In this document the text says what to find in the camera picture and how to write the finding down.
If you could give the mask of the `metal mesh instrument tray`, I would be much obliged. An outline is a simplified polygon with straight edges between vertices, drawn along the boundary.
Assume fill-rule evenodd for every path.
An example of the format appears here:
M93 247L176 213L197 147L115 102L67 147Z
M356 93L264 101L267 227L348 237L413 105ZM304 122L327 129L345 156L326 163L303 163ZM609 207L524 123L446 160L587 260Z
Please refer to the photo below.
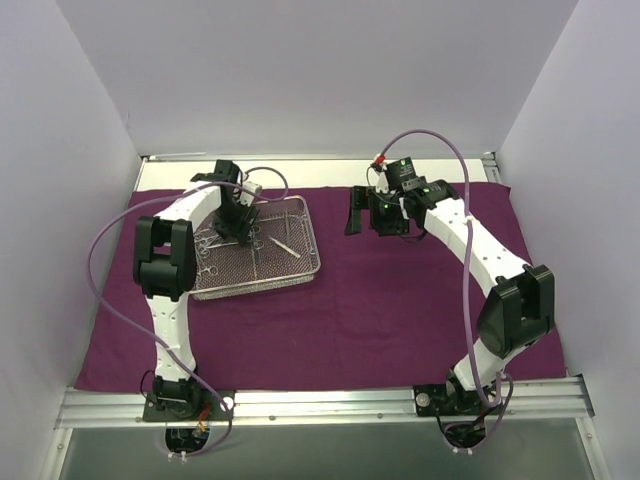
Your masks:
M214 250L203 258L196 253L199 268L217 266L218 274L195 281L191 295L199 300L258 293L303 284L314 279L321 267L311 216L305 199L288 196L279 202L260 202L259 215L245 245ZM284 215L288 212L291 241L285 242ZM198 228L198 237L219 236L211 227L213 215ZM300 259L276 246L273 237L301 254Z

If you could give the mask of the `purple cloth wrap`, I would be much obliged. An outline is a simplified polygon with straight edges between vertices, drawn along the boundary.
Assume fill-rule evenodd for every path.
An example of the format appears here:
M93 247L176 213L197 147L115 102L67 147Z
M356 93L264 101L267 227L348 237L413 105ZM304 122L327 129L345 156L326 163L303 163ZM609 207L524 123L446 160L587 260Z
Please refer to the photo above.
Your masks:
M321 267L313 281L214 301L190 298L198 373L215 389L353 390L440 383L466 353L462 265L437 239L418 244L364 227L344 236L347 188L290 191L307 202ZM471 212L509 250L530 262L508 187L472 183ZM132 276L136 220L127 216L104 297L152 329ZM155 366L151 338L103 307L74 387L133 393ZM557 330L507 366L515 380L566 375Z

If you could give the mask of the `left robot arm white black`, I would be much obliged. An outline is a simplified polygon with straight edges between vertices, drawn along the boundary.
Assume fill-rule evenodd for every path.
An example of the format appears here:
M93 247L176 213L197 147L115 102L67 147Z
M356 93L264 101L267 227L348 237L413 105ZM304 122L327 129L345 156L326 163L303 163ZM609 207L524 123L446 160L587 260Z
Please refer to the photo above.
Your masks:
M190 195L136 222L134 282L141 287L160 339L151 401L179 419L197 416L205 404L205 388L193 377L196 361L188 324L188 296L197 276L195 232L212 217L221 239L249 242L259 212L254 199L262 187L245 186L244 179L235 163L218 160L211 173L192 177Z

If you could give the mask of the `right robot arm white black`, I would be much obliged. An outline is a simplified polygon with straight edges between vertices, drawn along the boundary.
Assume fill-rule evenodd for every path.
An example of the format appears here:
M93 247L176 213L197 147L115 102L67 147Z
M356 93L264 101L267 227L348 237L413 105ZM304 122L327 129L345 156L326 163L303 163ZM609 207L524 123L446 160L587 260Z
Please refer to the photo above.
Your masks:
M463 288L476 282L485 298L476 321L463 300L467 354L450 371L444 400L464 413L505 380L505 367L555 327L555 278L508 250L469 211L466 192L444 180L429 182L409 157L371 165L376 184L354 186L345 235L362 230L361 214L380 236L404 237L410 226L438 239L463 265Z

